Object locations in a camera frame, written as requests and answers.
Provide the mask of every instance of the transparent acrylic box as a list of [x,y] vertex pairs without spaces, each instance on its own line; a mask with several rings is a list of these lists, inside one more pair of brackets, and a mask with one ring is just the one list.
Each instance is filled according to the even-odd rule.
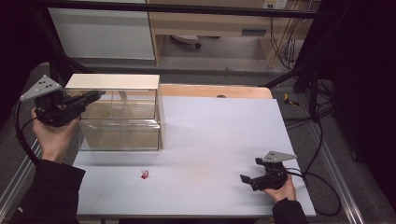
[[79,150],[163,149],[163,102],[159,76],[74,74],[66,85],[73,96],[99,91],[79,122]]

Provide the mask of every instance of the white wall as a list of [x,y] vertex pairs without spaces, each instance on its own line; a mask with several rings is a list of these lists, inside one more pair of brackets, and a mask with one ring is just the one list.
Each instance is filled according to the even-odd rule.
[[[145,0],[96,0],[145,3]],[[147,12],[50,8],[70,57],[154,60]]]

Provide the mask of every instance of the human hand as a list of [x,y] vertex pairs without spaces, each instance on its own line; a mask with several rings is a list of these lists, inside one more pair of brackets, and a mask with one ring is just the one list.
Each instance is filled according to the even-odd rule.
[[291,180],[291,175],[288,175],[288,179],[280,189],[263,189],[264,193],[269,194],[275,203],[288,198],[289,201],[296,201],[296,189],[294,188]]
[[[32,109],[32,118],[37,117]],[[62,127],[51,127],[42,123],[38,119],[33,120],[33,132],[37,137],[42,149],[42,160],[62,163],[66,156],[66,151],[70,146],[74,130],[79,118],[73,119]]]

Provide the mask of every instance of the wire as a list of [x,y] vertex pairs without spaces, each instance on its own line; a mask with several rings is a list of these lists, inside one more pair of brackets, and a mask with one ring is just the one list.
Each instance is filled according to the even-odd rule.
[[320,177],[319,175],[316,175],[314,173],[309,173],[309,172],[304,173],[305,182],[307,182],[307,180],[306,180],[307,175],[312,175],[313,177],[316,177],[317,179],[322,181],[325,185],[327,185],[334,192],[335,197],[337,198],[337,202],[338,202],[337,209],[332,213],[325,213],[325,212],[320,211],[314,207],[315,211],[323,216],[326,216],[326,217],[334,217],[337,214],[339,214],[343,205],[341,204],[341,198],[340,198],[340,195],[338,194],[337,190],[335,190],[335,188],[329,182],[327,182],[325,179],[323,179],[322,177]]
[[[304,170],[303,172],[302,172],[301,170],[299,170],[299,169],[287,168],[287,170],[288,170],[287,173],[290,174],[290,175],[297,175],[297,176],[301,177],[301,178],[303,179],[303,181],[305,182],[305,184],[307,185],[307,187],[309,186],[309,182],[307,181],[307,178],[306,178],[308,175],[311,175],[311,176],[317,178],[318,180],[320,180],[321,182],[323,182],[325,185],[327,185],[327,186],[334,192],[335,197],[337,198],[337,208],[336,208],[336,210],[335,210],[334,212],[331,212],[331,213],[326,213],[326,212],[323,212],[323,211],[318,210],[317,208],[315,208],[315,206],[314,206],[314,209],[315,209],[315,211],[316,211],[317,213],[319,213],[319,214],[321,214],[321,215],[323,215],[323,216],[333,217],[333,216],[336,216],[337,214],[339,214],[339,212],[341,211],[342,204],[341,204],[340,196],[338,195],[338,193],[337,193],[337,191],[335,190],[335,188],[334,188],[328,181],[326,181],[324,178],[322,178],[322,177],[319,176],[319,175],[316,175],[316,174],[314,174],[314,173],[309,172],[309,170],[310,170],[312,164],[314,163],[314,161],[315,161],[316,158],[318,157],[318,154],[319,154],[319,152],[320,152],[320,149],[321,149],[321,146],[322,146],[322,143],[323,143],[323,128],[322,128],[322,126],[321,126],[320,119],[326,117],[327,115],[329,115],[329,114],[331,114],[331,113],[333,112],[333,107],[332,107],[332,106],[329,106],[329,107],[327,107],[327,108],[325,108],[325,109],[322,109],[322,110],[320,110],[320,109],[321,109],[323,106],[325,106],[325,105],[327,105],[327,104],[329,104],[329,103],[330,103],[330,102],[325,102],[325,103],[319,105],[318,108],[317,108],[317,111],[316,111],[316,112],[317,112],[317,117],[318,117],[318,126],[319,126],[319,130],[320,130],[320,138],[319,138],[318,147],[317,147],[317,149],[316,149],[316,151],[315,151],[315,154],[314,154],[313,158],[312,158],[311,161],[308,163],[307,167],[305,168],[305,170]],[[304,125],[304,124],[306,124],[306,123],[308,123],[308,122],[313,121],[313,118],[312,118],[312,117],[290,118],[290,119],[284,119],[284,121],[285,121],[285,123],[286,123],[286,124],[285,124],[286,126],[294,125],[293,127],[291,127],[291,128],[288,129],[288,131],[289,131],[289,130],[291,130],[291,129],[300,127],[300,126],[302,126],[302,125]],[[296,174],[296,173],[294,173],[294,172],[290,172],[290,170],[296,170],[296,171],[298,171],[300,174]]]
[[[297,1],[295,2],[294,7],[293,7],[292,10],[294,10],[295,8],[297,8],[298,2],[299,2],[299,0],[297,0]],[[280,62],[282,63],[282,65],[283,65],[285,68],[289,69],[289,70],[292,69],[291,66],[290,66],[290,61],[289,61],[289,60],[286,60],[288,64],[285,64],[285,62],[283,61],[282,56],[281,56],[281,54],[280,54],[280,51],[281,51],[282,49],[286,49],[286,48],[289,47],[289,43],[290,43],[290,40],[291,40],[291,36],[293,35],[294,30],[295,30],[295,28],[296,28],[298,22],[300,21],[300,19],[294,20],[294,21],[293,21],[294,24],[292,24],[291,26],[290,26],[290,21],[291,21],[291,19],[288,20],[288,23],[286,24],[285,31],[283,32],[283,35],[282,35],[282,37],[280,38],[280,43],[279,43],[279,45],[278,45],[278,44],[276,43],[276,39],[275,39],[275,36],[274,36],[274,18],[273,18],[273,17],[270,17],[270,31],[271,31],[270,40],[271,40],[271,46],[272,46],[273,50],[274,50],[275,53],[276,53],[276,54],[270,59],[270,64],[272,64],[272,63],[274,62],[275,57],[277,57],[277,58],[280,60]],[[289,27],[293,27],[293,28],[291,29],[291,32],[290,32],[290,36],[289,36],[289,39],[288,39],[288,44],[282,44],[282,42],[283,42],[282,40],[284,39],[284,37],[285,37],[285,35],[286,35],[286,32],[288,31],[288,28],[289,28]],[[294,49],[290,50],[290,53],[293,54],[292,58],[294,58]],[[286,55],[286,56],[285,56],[285,59],[287,59],[287,58],[290,57],[290,55],[288,56],[288,54],[285,54],[285,55]]]
[[23,135],[23,131],[20,129],[20,121],[19,121],[20,110],[21,110],[21,101],[18,101],[15,105],[15,110],[14,110],[14,125],[15,125],[16,136],[17,136],[24,152],[29,157],[29,159],[32,161],[32,163],[34,165],[38,165],[38,163],[40,162],[40,159],[35,155],[33,150],[27,145],[26,138]]
[[312,6],[312,2],[313,2],[313,0],[311,0],[311,1],[309,2],[309,5],[308,5],[308,7],[305,9],[305,11],[308,11],[308,10],[309,10],[309,8],[311,8],[311,6]]
[[33,120],[38,119],[38,116],[33,118],[33,119],[29,119],[25,124],[23,124],[22,128],[21,128],[21,132],[23,133],[23,129],[29,124],[31,123]]

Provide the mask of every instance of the floor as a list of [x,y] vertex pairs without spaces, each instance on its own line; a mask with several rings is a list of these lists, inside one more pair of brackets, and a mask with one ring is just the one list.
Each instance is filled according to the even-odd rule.
[[[139,61],[96,61],[82,60],[84,64],[92,68],[97,73],[148,73],[160,74],[164,83],[190,83],[190,84],[222,84],[222,85],[247,85],[258,86],[281,76],[289,69],[278,63],[275,68],[268,68],[265,62],[265,55],[260,50],[259,43],[255,38],[232,38],[232,37],[200,37],[202,43],[200,49],[194,45],[187,45],[176,42],[169,36],[166,37],[163,47],[163,57],[160,65],[154,62]],[[48,68],[43,65],[37,67],[32,72],[32,77],[42,76]],[[306,114],[301,106],[302,99],[306,99],[307,94],[294,94],[292,85],[295,79],[290,78],[279,86],[272,88],[274,98],[278,100],[282,116],[285,118],[300,118]],[[331,89],[331,83],[323,81],[322,86]],[[289,96],[291,103],[285,104],[285,93]],[[319,102],[328,101],[327,96],[319,96]],[[298,126],[302,123],[288,125],[287,128],[291,144],[298,156],[300,167],[306,167],[315,154],[318,146],[318,140],[310,123]],[[364,223],[396,223],[395,211],[389,206],[387,199],[382,194],[379,187],[371,177],[370,172],[364,163],[353,161],[352,152],[349,149],[348,142],[343,136],[337,118],[329,114],[321,120],[323,127],[324,145],[332,152],[336,164],[342,171],[342,175],[349,187],[353,199],[361,212]],[[2,153],[0,176],[1,192],[7,186],[13,174],[19,167],[24,155],[14,149],[18,142],[9,132],[12,129],[12,119],[1,128],[0,136],[2,143],[0,150]],[[69,155],[69,162],[77,152]],[[328,182],[332,183],[331,176],[325,166],[322,153],[312,165],[311,171],[320,175]],[[17,202],[29,185],[31,176],[28,176],[21,193],[17,195]],[[311,200],[314,206],[325,213],[331,213],[336,209],[337,200],[333,192],[323,185],[322,182],[312,178],[309,180],[309,189]],[[14,203],[7,217],[12,215],[16,208]],[[309,217],[310,223],[350,223],[347,213],[344,209],[332,216],[327,217],[318,214],[316,217]],[[101,223],[101,220],[81,220],[81,223]],[[117,220],[109,220],[106,223],[118,223]]]

